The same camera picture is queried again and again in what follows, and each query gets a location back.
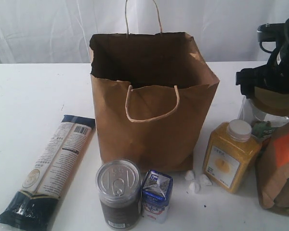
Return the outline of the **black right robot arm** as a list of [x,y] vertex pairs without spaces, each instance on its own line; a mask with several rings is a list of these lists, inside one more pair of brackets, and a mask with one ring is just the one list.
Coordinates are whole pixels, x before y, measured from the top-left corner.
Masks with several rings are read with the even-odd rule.
[[236,72],[241,94],[251,98],[255,88],[289,94],[289,19],[285,23],[263,24],[257,29],[262,51],[270,57],[265,65]]

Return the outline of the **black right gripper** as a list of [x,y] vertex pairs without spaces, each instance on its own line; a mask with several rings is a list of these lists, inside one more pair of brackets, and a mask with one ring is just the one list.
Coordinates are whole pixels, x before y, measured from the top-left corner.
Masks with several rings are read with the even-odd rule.
[[275,48],[265,65],[236,72],[236,85],[245,96],[254,96],[255,88],[289,94],[289,44]]

